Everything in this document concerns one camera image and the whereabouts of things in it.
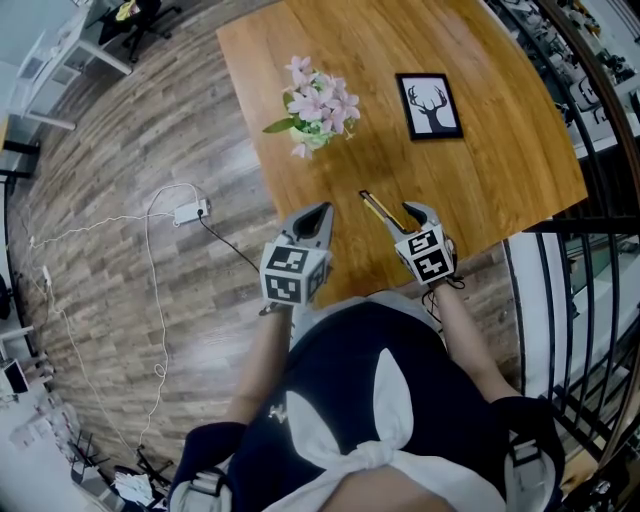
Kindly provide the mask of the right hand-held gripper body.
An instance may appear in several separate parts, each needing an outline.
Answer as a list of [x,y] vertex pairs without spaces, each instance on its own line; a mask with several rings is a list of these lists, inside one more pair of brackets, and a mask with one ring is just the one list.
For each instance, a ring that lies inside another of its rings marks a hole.
[[427,227],[397,242],[395,250],[409,272],[421,285],[454,273],[452,245],[440,225]]

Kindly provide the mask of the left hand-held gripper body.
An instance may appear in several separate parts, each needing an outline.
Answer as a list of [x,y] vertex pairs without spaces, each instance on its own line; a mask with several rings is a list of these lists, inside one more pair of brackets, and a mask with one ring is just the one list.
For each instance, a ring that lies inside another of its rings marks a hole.
[[326,283],[331,234],[298,239],[282,231],[264,247],[260,263],[262,294],[268,303],[307,306]]

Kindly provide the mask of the yellow black utility knife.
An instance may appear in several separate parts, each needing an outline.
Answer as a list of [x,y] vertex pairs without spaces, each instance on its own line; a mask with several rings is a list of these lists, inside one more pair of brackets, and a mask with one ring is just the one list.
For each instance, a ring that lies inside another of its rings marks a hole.
[[369,191],[360,190],[359,195],[364,201],[365,205],[382,221],[388,221],[399,231],[403,232],[405,228],[400,222],[386,209],[386,207]]

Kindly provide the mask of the person's left forearm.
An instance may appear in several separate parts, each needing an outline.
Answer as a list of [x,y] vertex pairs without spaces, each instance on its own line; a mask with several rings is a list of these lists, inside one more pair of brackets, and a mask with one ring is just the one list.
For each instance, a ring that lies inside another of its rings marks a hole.
[[278,307],[259,318],[223,421],[248,425],[278,384],[289,353],[292,312],[290,306]]

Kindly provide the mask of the person's right forearm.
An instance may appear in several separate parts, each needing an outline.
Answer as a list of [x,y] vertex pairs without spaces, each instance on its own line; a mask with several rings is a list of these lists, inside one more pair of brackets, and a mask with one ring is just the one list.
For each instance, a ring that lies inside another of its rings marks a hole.
[[486,401],[519,396],[499,371],[488,344],[456,290],[446,280],[433,284],[432,290],[451,359],[468,375]]

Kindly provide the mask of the grey shorts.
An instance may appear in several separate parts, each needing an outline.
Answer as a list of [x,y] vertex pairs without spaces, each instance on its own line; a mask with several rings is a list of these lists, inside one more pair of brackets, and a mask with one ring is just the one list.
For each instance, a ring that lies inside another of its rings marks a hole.
[[423,322],[434,331],[439,329],[436,321],[416,301],[401,295],[395,291],[383,290],[369,296],[355,296],[344,301],[334,303],[322,309],[313,309],[311,306],[296,305],[292,309],[289,350],[304,337],[304,335],[322,320],[350,307],[363,303],[379,304]]

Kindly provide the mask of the wooden table with white legs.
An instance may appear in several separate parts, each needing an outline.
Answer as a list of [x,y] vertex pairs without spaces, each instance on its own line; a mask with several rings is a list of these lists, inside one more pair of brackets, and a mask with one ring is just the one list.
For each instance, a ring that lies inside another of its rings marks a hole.
[[[481,0],[284,0],[217,37],[279,215],[334,206],[332,271],[319,306],[410,279],[361,190],[406,226],[404,202],[434,208],[463,258],[587,195],[544,83]],[[285,115],[296,56],[345,79],[359,98],[354,136],[310,159],[293,154],[288,133],[266,132]],[[420,72],[447,78],[461,138],[410,139],[396,77]]]

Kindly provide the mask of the white power strip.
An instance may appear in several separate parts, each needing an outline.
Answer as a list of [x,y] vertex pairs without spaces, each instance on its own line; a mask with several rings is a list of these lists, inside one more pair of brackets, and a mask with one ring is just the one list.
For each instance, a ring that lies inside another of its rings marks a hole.
[[199,199],[189,204],[181,205],[174,210],[174,225],[176,227],[199,221],[209,215],[209,203],[206,199]]

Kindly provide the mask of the black framed deer picture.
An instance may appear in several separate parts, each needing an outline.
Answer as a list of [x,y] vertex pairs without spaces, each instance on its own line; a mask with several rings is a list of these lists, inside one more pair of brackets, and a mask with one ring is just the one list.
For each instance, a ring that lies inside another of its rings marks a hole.
[[461,139],[457,107],[442,73],[396,73],[411,141]]

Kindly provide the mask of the navy top with white bow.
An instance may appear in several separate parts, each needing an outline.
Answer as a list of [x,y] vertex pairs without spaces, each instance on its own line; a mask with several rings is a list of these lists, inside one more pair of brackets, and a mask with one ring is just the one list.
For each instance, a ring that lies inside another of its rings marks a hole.
[[492,398],[422,318],[358,300],[298,325],[245,422],[192,430],[169,512],[552,512],[564,451],[548,404]]

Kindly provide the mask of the pink flowers in white pot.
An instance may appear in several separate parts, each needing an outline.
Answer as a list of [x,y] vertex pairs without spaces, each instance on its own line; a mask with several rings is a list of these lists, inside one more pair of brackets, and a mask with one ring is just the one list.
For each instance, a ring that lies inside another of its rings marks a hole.
[[346,80],[315,68],[308,56],[293,56],[285,68],[292,77],[282,90],[286,116],[263,132],[287,132],[294,142],[291,154],[302,159],[312,158],[336,137],[352,139],[360,119],[359,97],[348,92]]

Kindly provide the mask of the black railing with wooden handrail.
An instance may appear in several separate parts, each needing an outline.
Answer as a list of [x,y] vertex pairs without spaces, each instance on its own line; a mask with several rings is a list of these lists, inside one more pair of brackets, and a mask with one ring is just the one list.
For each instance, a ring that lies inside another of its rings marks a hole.
[[604,462],[640,367],[640,125],[580,0],[485,3],[550,94],[587,188],[504,243],[522,390],[551,405],[567,453]]

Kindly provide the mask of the black folding stand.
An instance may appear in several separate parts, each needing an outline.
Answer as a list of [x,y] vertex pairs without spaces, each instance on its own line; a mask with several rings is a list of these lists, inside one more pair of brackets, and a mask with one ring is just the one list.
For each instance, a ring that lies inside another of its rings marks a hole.
[[168,460],[155,467],[144,447],[136,449],[133,467],[113,464],[93,443],[93,435],[80,432],[67,442],[71,481],[88,501],[87,512],[167,512],[171,479]]

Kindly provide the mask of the black office chair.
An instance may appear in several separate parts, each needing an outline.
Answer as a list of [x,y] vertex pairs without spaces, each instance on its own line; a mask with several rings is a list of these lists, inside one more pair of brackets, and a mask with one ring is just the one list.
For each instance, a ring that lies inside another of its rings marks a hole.
[[172,4],[162,7],[162,0],[124,0],[97,19],[102,24],[98,44],[103,46],[125,34],[121,45],[129,50],[128,60],[138,62],[138,48],[145,34],[170,39],[172,33],[159,31],[156,24],[168,14],[181,14],[183,9]]

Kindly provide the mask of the white desk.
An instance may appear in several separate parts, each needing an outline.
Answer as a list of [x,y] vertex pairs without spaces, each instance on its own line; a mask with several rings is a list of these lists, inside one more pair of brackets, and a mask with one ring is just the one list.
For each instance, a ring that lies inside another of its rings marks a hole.
[[74,122],[54,118],[34,109],[34,104],[45,86],[52,82],[57,74],[66,68],[75,77],[79,71],[67,66],[73,54],[82,50],[90,55],[89,60],[99,59],[125,76],[132,73],[132,67],[109,54],[104,45],[99,45],[85,37],[90,24],[89,18],[97,13],[101,0],[79,0],[76,10],[55,36],[46,31],[38,37],[18,69],[4,111],[8,115],[27,118],[68,131],[76,129]]

